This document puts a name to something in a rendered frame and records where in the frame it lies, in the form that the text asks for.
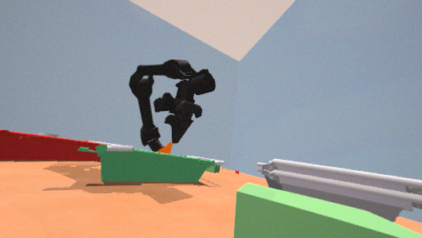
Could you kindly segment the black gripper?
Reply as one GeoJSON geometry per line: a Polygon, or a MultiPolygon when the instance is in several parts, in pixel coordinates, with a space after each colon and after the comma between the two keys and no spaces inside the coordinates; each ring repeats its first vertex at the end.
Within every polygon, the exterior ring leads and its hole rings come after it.
{"type": "Polygon", "coordinates": [[[186,130],[191,126],[193,120],[191,120],[193,113],[195,118],[201,117],[202,108],[199,105],[194,104],[195,100],[190,94],[177,93],[180,98],[179,105],[171,110],[171,113],[165,119],[165,123],[172,127],[172,143],[176,144],[185,134],[186,130]],[[176,110],[175,110],[176,108],[176,110]]]}

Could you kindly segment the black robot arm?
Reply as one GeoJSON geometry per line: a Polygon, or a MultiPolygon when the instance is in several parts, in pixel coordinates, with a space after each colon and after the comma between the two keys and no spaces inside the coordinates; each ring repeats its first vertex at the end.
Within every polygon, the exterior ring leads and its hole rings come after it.
{"type": "MultiPolygon", "coordinates": [[[[137,98],[140,109],[142,122],[140,129],[141,143],[144,146],[149,145],[153,152],[157,152],[165,146],[158,140],[161,135],[158,127],[153,123],[150,104],[154,84],[153,76],[166,76],[172,79],[183,80],[175,85],[178,88],[177,93],[187,93],[192,97],[194,94],[201,95],[213,92],[216,88],[216,83],[208,69],[197,72],[188,61],[170,59],[165,61],[163,65],[139,65],[137,67],[137,70],[130,77],[129,87],[132,94],[137,98]],[[148,78],[142,79],[145,76],[148,76],[148,78]],[[189,80],[187,81],[186,79],[189,80]]],[[[159,97],[153,103],[156,113],[161,111],[169,111],[171,113],[171,110],[179,105],[180,98],[178,95],[173,98],[170,93],[164,93],[162,98],[159,97]]]]}

